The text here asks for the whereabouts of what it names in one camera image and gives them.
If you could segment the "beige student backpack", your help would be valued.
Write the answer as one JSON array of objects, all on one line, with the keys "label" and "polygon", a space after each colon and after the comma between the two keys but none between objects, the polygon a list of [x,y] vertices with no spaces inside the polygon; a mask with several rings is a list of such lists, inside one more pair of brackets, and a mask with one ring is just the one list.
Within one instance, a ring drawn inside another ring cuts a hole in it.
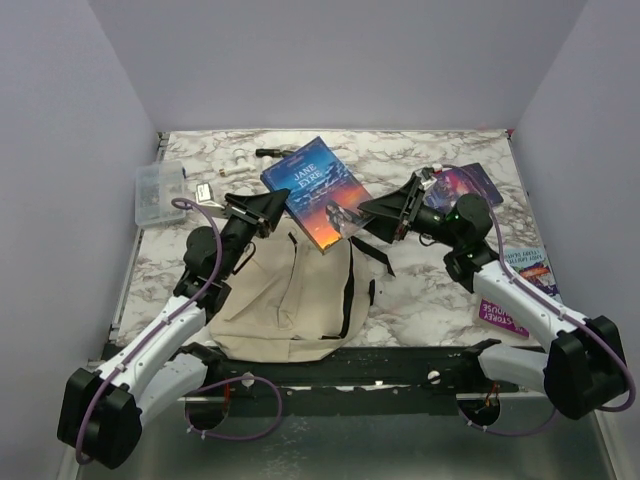
[{"label": "beige student backpack", "polygon": [[321,253],[290,219],[255,246],[208,324],[226,356],[241,361],[311,362],[340,348],[360,332],[373,304],[371,261],[390,264],[356,237]]}]

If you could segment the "Jane Eyre blue book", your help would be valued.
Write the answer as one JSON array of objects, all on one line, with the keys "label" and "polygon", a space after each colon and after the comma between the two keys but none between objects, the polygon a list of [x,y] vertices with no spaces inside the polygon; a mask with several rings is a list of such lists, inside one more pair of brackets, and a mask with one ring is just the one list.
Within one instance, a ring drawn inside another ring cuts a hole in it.
[{"label": "Jane Eyre blue book", "polygon": [[261,181],[289,191],[287,213],[321,253],[371,221],[359,206],[372,196],[320,137],[266,168]]}]

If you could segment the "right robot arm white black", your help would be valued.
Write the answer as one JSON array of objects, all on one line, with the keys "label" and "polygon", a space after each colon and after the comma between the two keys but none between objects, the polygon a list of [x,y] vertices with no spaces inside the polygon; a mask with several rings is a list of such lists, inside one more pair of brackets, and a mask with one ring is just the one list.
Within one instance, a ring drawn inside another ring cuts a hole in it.
[{"label": "right robot arm white black", "polygon": [[503,247],[486,237],[500,229],[481,193],[459,197],[448,212],[423,201],[425,183],[418,175],[398,190],[365,201],[366,230],[393,243],[409,232],[449,247],[444,264],[449,277],[470,293],[498,305],[539,343],[538,352],[486,340],[472,347],[460,379],[480,392],[506,381],[546,395],[563,416],[578,420],[594,410],[629,409],[637,387],[626,364],[616,324],[605,316],[586,317],[552,299],[507,264]]}]

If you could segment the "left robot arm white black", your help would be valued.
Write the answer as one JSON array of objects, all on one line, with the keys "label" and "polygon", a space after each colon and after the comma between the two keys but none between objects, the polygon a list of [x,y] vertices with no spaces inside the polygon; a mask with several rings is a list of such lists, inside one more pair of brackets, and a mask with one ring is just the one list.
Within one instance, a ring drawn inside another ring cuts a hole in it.
[{"label": "left robot arm white black", "polygon": [[214,222],[212,209],[187,198],[172,199],[172,207],[198,211],[209,224],[190,233],[185,270],[161,313],[96,370],[79,368],[68,379],[57,437],[73,448],[78,464],[119,467],[153,413],[189,391],[209,395],[220,387],[217,365],[189,360],[180,349],[221,310],[232,291],[228,278],[239,271],[253,239],[275,230],[289,194],[288,189],[228,194],[223,227]]}]

